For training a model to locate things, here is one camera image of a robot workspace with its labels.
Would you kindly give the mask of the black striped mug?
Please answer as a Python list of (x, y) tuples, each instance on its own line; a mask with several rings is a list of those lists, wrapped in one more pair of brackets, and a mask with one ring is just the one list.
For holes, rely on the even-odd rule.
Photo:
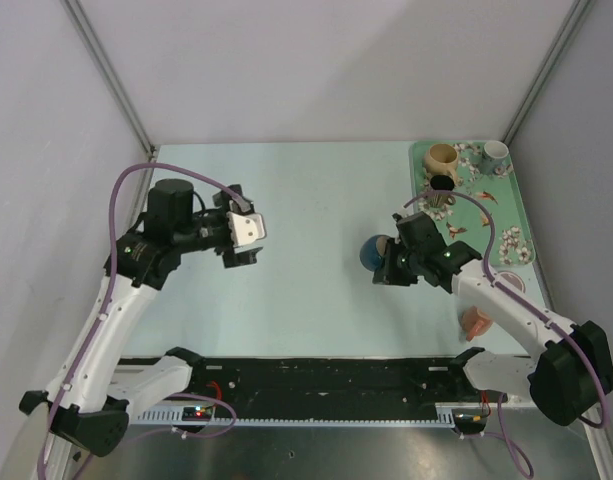
[(452, 192), (455, 182), (450, 175), (434, 175), (429, 181), (429, 193), (427, 205), (430, 208), (439, 209), (443, 206), (453, 206), (456, 202)]

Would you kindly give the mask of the beige wooden mug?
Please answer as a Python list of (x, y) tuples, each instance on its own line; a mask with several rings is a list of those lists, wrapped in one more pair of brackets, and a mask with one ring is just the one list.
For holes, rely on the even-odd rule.
[(460, 154), (452, 145), (437, 143), (431, 145), (426, 151), (423, 165), (430, 175), (445, 175), (457, 184), (459, 159)]

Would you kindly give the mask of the blue mug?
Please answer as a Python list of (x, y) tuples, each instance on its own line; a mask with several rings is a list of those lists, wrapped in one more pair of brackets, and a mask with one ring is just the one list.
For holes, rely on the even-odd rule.
[(389, 237), (386, 235), (374, 235), (363, 243), (359, 259), (366, 270), (375, 272), (380, 268), (388, 240)]

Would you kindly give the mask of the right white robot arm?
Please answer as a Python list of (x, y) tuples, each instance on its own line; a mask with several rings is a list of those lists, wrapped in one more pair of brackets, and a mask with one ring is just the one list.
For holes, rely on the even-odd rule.
[(395, 218), (397, 236), (376, 235), (360, 250), (375, 285), (408, 287), (425, 281), (486, 314), (525, 351), (522, 358), (487, 350), (461, 356), (448, 376), (450, 393), (462, 401), (482, 390), (531, 400), (552, 422), (568, 426), (613, 391), (613, 363), (605, 331), (577, 324), (539, 307), (492, 270), (463, 241), (446, 243), (434, 221), (420, 212)]

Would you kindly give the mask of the grey mug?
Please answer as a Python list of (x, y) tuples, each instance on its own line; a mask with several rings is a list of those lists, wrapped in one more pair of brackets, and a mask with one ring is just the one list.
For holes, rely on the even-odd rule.
[(491, 175), (495, 169), (501, 166), (509, 156), (507, 145), (501, 141), (487, 141), (482, 148), (482, 158), (479, 163), (479, 171), (484, 175)]

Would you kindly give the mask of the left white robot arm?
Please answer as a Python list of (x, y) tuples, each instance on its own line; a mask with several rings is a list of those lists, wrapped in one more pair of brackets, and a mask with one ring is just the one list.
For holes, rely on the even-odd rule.
[(130, 382), (111, 383), (125, 345), (142, 314), (162, 290), (183, 255), (212, 250), (227, 268), (251, 265), (266, 236), (265, 225), (240, 185), (213, 196), (213, 207), (196, 210), (191, 182), (159, 180), (145, 210), (115, 241), (115, 258), (105, 264), (98, 304), (86, 321), (60, 373), (44, 390), (26, 392), (19, 408), (30, 414), (51, 408), (52, 434), (97, 456), (111, 453), (129, 424), (160, 401), (177, 395), (200, 397), (208, 376), (199, 355), (167, 351)]

